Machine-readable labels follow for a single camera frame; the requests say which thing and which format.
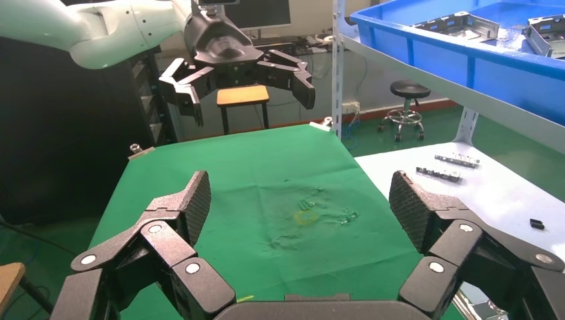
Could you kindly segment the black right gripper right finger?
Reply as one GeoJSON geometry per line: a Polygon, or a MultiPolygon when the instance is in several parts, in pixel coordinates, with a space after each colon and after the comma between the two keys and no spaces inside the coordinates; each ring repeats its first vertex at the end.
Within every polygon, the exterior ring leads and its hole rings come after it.
{"type": "Polygon", "coordinates": [[[463,283],[510,319],[564,318],[564,262],[485,223],[459,198],[431,193],[404,171],[392,175],[390,208],[422,259],[398,298],[431,319],[463,283]]]}

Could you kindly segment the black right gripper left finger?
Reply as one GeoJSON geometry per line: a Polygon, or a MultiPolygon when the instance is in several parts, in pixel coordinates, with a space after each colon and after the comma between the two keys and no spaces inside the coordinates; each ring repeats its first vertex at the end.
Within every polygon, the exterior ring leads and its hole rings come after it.
{"type": "Polygon", "coordinates": [[[51,318],[118,319],[153,284],[183,319],[213,319],[235,304],[234,289],[195,249],[210,206],[206,171],[153,199],[130,228],[74,258],[51,318]]]}

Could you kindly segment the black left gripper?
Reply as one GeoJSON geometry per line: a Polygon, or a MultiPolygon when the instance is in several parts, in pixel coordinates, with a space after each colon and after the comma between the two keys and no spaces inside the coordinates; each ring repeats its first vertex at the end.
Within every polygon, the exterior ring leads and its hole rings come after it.
{"type": "Polygon", "coordinates": [[[308,63],[275,49],[264,54],[224,15],[193,14],[184,37],[195,65],[176,58],[159,81],[164,100],[198,127],[204,125],[201,99],[216,89],[259,83],[290,91],[305,109],[314,107],[308,63]]]}

